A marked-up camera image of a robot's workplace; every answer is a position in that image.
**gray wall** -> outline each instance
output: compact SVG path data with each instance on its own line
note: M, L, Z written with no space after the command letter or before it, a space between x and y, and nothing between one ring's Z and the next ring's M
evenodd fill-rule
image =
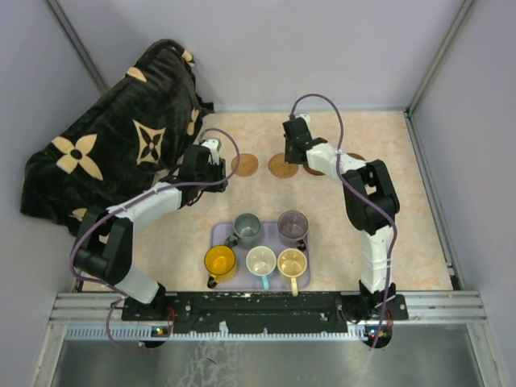
M218 110L288 109L309 92L345 108L405 108L462 3L60 2L111 85L149 44L172 38L195 55L200 94Z
M23 386L73 242L19 214L23 166L98 94L41 0L0 2L0 35L0 385Z
M477 2L416 123L467 285L516 382L516 2Z

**purple tray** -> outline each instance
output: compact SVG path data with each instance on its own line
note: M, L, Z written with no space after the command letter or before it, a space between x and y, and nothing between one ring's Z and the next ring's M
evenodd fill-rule
M277 221L274 222L262 222L264 228L264 237L257 245L267 246L274 251L277 256L289 246L285 246L279 237L279 231L277 229ZM211 229L211 247L217 246L218 244L224 244L227 237L233 234L233 222L220 222L213 226ZM298 288L303 289L310 283L310 255L308 253L308 236L305 238L306 260L308 266L306 271L303 273L301 278L298 280ZM242 248L240 246L233 247L233 251L236 255L236 275L230 280L220 282L215 290L263 290L264 286L261 278L251 274L245 264L245 259L248 256L248 252L251 248ZM268 276L268 285L271 290L289 289L289 286L285 284L281 278L277 267Z

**metal bar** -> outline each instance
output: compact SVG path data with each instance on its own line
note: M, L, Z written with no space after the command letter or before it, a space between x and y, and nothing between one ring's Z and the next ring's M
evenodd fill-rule
M422 145L421 138L419 136L418 128L415 125L413 116L409 113L405 113L406 126L409 131L410 140L414 148L416 160L418 162L419 172L421 174L422 182L427 192L428 203L432 215L434 217L435 228L437 230L437 236L443 248L444 259L453 265L457 278L459 278L460 284L466 286L460 265L456 259L455 248L452 240L450 239L449 227L444 216L444 210L441 206L439 194L435 188L435 181L432 177L430 168L428 166L427 156Z
M414 114L418 109L422 97L427 92L430 83L434 80L435 75L441 67L441 64L443 63L444 58L449 52L451 45L455 41L459 31L468 21L474 3L475 0L464 0L462 5L460 6L459 12L457 12L457 16L453 20L453 23L451 24L451 27L448 30L444 38L444 41L441 43L441 47L435 54L434 59L432 60L425 77L423 78L421 84L419 85L416 91L416 94L414 95L414 99L410 103L410 106L408 108L409 114Z
M38 364L29 384L31 387L50 387L52 385L52 379L67 331L67 326L47 326Z
M407 321L396 321L397 325L436 323L485 323L486 316L481 298L475 291L401 292L406 298L409 312ZM50 324L103 325L113 301L119 298L113 293L60 293L50 316ZM165 321L124 322L121 310L112 316L115 325L165 325ZM375 324L377 321L363 321L359 325Z
M366 340L365 327L349 327L347 333L322 333L322 334L269 334L259 335L230 334L225 331L188 334L172 334L168 337L152 337L152 326L113 325L111 334L118 341L357 341ZM108 340L105 327L91 327L90 325L73 325L69 327L67 340Z
M84 66L86 72L88 72L98 91L101 94L104 94L107 90L110 89L110 87L107 85L104 76L101 74L85 45L82 43L81 38L75 31L75 28L63 10L63 7L58 0L44 0L44 2L47 4L54 18L56 18L56 21L65 33L66 38L71 43L73 49L79 56L82 65Z
M484 384L489 387L510 387L489 324L468 324L468 332Z

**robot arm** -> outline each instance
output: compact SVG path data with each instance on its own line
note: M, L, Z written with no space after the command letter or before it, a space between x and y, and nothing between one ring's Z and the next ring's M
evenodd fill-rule
M285 130L285 161L292 164L307 164L311 169L326 174L341 183L336 172L337 154L340 153L340 171L351 186L377 204L394 219L400 205L389 172L380 160L366 162L350 157L332 147L325 139L312 139L306 114L283 123ZM376 188L368 193L366 185ZM360 292L373 308L383 301L388 265L387 251L393 238L393 229L386 219L372 207L363 203L344 186L347 216L360 231L364 269L360 278ZM389 298L395 296L396 287L389 280Z
M88 209L77 233L76 243L104 216L115 215L82 243L74 266L138 302L157 302L157 296L164 294L164 287L132 265L133 235L161 216L192 204L202 191L223 192L226 189L227 181L220 185L181 186L181 182L222 180L226 169L224 159L218 155L220 147L221 143L217 139L190 145L185 151L177 177L170 178L170 182L159 182L148 191L116 206ZM101 235L109 235L106 244L100 242Z

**white mug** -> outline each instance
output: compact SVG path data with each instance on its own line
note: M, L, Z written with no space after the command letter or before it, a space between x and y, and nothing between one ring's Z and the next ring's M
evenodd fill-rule
M308 267L305 254L296 248L287 248L277 257L277 268L281 279L292 289L292 295L296 297L298 291L298 278L303 275Z
M245 259L248 270L255 276L261 277L264 290L269 289L267 276L276 268L276 254L265 246L252 248Z

